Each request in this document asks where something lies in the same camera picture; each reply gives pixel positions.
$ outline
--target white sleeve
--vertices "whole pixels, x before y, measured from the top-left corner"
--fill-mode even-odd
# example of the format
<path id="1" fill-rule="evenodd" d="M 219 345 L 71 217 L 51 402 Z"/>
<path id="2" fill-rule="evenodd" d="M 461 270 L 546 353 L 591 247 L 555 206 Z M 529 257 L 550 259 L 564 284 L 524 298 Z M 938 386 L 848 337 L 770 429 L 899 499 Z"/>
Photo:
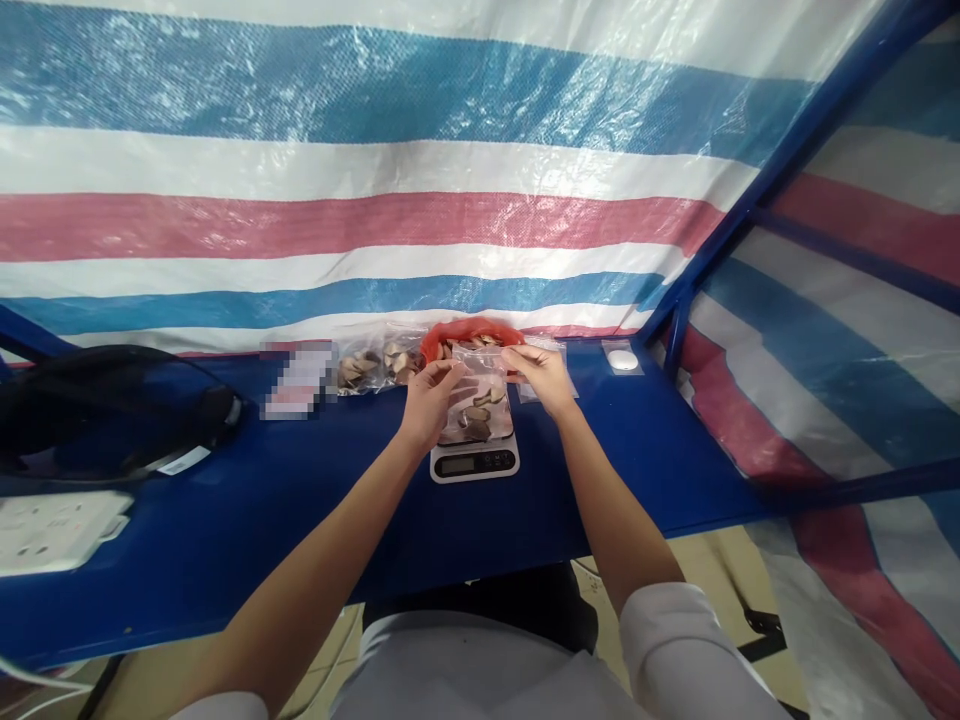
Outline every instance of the white sleeve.
<path id="1" fill-rule="evenodd" d="M 633 696 L 663 720 L 776 720 L 789 715 L 688 583 L 637 590 L 620 615 Z"/>
<path id="2" fill-rule="evenodd" d="M 259 695 L 231 692 L 198 700 L 170 720 L 269 720 L 269 715 Z"/>

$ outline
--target red plastic container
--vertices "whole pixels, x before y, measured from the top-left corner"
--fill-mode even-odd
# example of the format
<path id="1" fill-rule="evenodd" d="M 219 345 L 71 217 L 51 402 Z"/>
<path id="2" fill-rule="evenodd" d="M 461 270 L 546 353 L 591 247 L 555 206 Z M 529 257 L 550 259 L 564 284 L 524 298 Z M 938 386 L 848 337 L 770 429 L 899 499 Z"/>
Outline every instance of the red plastic container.
<path id="1" fill-rule="evenodd" d="M 437 347 L 444 340 L 469 340 L 477 335 L 496 338 L 504 347 L 523 344 L 523 334 L 519 330 L 487 318 L 463 318 L 434 325 L 420 343 L 420 352 L 428 363 L 433 362 L 437 359 Z"/>

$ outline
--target striped tarpaulin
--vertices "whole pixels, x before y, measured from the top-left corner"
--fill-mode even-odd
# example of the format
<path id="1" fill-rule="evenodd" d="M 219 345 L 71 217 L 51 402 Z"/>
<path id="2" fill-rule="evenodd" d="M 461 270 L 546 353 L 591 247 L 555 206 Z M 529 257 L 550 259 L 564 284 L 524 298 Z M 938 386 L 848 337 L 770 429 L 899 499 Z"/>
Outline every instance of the striped tarpaulin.
<path id="1" fill-rule="evenodd" d="M 960 284 L 960 25 L 911 50 L 777 210 Z M 960 456 L 960 317 L 755 230 L 705 285 L 684 394 L 757 482 Z M 960 717 L 960 492 L 753 531 L 815 714 Z"/>
<path id="2" fill-rule="evenodd" d="M 635 332 L 881 4 L 4 2 L 2 301 L 175 352 Z"/>

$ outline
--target white shirt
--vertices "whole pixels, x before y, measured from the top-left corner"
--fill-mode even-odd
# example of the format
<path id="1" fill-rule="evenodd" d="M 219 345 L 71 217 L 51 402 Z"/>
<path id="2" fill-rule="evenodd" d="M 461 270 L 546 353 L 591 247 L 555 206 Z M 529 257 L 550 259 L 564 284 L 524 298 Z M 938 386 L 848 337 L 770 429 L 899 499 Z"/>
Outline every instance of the white shirt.
<path id="1" fill-rule="evenodd" d="M 651 585 L 620 617 L 634 703 L 607 666 L 542 638 L 462 613 L 384 618 L 363 634 L 334 720 L 444 718 L 788 718 L 720 629 L 700 588 Z M 174 720 L 267 720 L 253 693 L 206 698 Z"/>

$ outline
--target floor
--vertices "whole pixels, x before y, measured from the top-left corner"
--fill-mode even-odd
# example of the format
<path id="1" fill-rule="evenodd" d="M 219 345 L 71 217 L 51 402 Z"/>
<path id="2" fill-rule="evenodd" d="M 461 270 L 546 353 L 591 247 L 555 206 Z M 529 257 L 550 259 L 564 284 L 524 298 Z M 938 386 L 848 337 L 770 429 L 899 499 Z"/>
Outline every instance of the floor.
<path id="1" fill-rule="evenodd" d="M 727 528 L 714 533 L 672 540 L 670 544 L 687 579 L 702 587 L 710 597 L 720 624 L 734 642 L 743 645 L 757 638 L 743 619 L 743 612 L 729 580 L 730 575 L 724 569 L 724 566 L 729 568 L 752 608 L 776 612 L 769 579 L 760 555 L 744 529 Z M 583 563 L 595 569 L 592 558 L 584 558 Z M 603 590 L 603 584 L 581 568 L 575 566 L 575 570 L 584 598 L 597 608 L 600 617 L 598 655 L 620 678 L 624 687 L 629 687 L 620 657 L 616 616 Z M 351 628 L 359 611 L 359 606 L 344 610 L 343 616 L 281 717 L 292 717 L 299 712 L 318 687 L 320 692 L 317 700 L 304 717 L 311 720 L 327 717 L 331 701 L 356 664 L 359 632 L 351 633 Z M 151 648 L 127 657 L 110 692 L 101 703 L 95 720 L 159 720 L 168 717 L 191 667 L 213 637 Z M 77 679 L 94 681 L 103 663 L 103 660 L 89 663 L 78 673 Z M 777 698 L 800 709 L 807 709 L 800 671 L 789 650 L 762 660 L 755 667 Z M 64 701 L 32 715 L 31 718 L 74 720 L 82 705 L 82 698 Z M 20 712 L 14 712 L 10 717 L 15 718 L 19 714 Z"/>

